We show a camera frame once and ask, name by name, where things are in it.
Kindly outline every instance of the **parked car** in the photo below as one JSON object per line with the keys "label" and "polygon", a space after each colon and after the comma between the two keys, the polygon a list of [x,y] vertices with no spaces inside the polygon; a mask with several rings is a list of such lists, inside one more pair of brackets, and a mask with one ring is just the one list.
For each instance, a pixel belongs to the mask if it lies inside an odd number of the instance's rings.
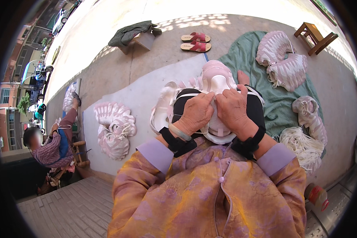
{"label": "parked car", "polygon": [[56,36],[58,32],[61,31],[62,27],[65,25],[67,22],[67,18],[70,16],[70,11],[61,9],[58,15],[56,16],[56,19],[54,20],[54,26],[52,30],[52,34]]}

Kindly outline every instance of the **black shoe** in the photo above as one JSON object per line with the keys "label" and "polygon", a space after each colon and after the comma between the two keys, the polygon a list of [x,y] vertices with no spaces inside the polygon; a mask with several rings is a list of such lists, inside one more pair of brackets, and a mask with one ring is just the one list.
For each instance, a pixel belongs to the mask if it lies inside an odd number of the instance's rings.
{"label": "black shoe", "polygon": [[78,94],[76,92],[73,92],[72,94],[73,94],[73,98],[76,98],[78,101],[78,107],[80,107],[82,104],[80,97],[78,96]]}

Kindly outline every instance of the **white sheet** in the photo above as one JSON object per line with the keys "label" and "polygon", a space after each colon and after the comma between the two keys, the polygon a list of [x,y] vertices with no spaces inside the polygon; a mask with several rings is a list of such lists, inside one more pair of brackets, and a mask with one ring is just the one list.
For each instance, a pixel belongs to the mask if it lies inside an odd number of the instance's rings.
{"label": "white sheet", "polygon": [[[87,150],[92,149],[87,153],[87,157],[90,160],[90,168],[116,175],[118,169],[131,157],[138,145],[156,136],[149,126],[149,119],[152,112],[151,109],[157,103],[160,90],[169,81],[177,83],[183,81],[189,86],[189,79],[200,76],[202,66],[205,63],[205,55],[199,54],[190,59],[156,69],[140,77],[122,90],[103,96],[102,99],[88,107],[83,112],[83,131],[86,148]],[[99,124],[95,119],[94,105],[106,101],[124,103],[131,109],[131,115],[136,118],[137,134],[128,137],[130,149],[128,155],[120,161],[112,160],[106,154],[103,154],[98,145]]]}

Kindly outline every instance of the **blue apron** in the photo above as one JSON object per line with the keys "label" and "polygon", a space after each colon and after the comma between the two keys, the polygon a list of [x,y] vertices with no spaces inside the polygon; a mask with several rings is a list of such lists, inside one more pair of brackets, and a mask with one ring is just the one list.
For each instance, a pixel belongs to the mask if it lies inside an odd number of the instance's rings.
{"label": "blue apron", "polygon": [[52,165],[57,163],[58,161],[60,161],[61,159],[66,157],[66,154],[69,150],[69,142],[67,140],[67,137],[65,135],[65,132],[63,131],[63,129],[58,129],[58,133],[61,136],[61,140],[60,140],[60,146],[59,146],[59,152],[60,152],[60,158],[57,161],[54,161],[53,163],[50,164],[43,164],[43,165]]}

